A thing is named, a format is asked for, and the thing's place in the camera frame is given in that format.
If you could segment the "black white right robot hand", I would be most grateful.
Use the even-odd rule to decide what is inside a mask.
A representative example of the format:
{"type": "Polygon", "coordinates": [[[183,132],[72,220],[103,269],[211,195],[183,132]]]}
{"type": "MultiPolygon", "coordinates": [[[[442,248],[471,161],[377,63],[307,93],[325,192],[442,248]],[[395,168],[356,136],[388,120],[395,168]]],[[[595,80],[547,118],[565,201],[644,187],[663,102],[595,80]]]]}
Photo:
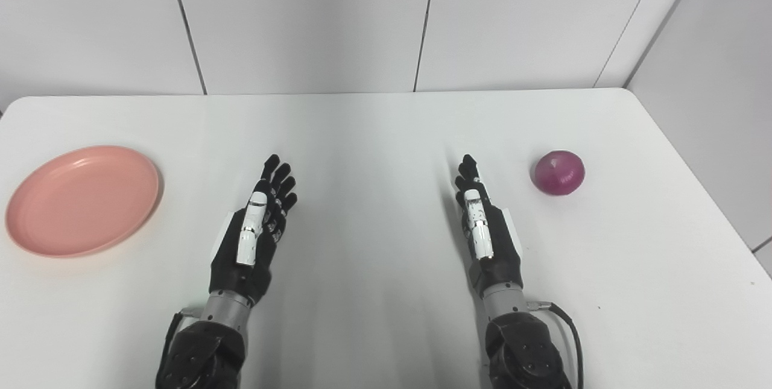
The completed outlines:
{"type": "Polygon", "coordinates": [[[494,285],[523,287],[521,259],[516,251],[507,217],[490,200],[477,162],[466,154],[455,178],[455,199],[461,207],[461,229],[472,262],[469,280],[479,296],[494,285]]]}

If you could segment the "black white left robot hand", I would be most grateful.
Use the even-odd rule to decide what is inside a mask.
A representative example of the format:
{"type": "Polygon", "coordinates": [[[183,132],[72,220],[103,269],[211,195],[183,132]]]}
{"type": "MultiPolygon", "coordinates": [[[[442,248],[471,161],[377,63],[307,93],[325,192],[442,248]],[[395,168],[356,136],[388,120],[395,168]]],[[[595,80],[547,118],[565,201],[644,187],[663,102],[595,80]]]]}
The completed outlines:
{"type": "Polygon", "coordinates": [[[296,184],[290,164],[277,154],[265,161],[248,202],[232,213],[224,229],[210,263],[210,293],[235,293],[250,307],[263,298],[272,282],[270,266],[286,232],[288,213],[297,204],[296,184]]]}

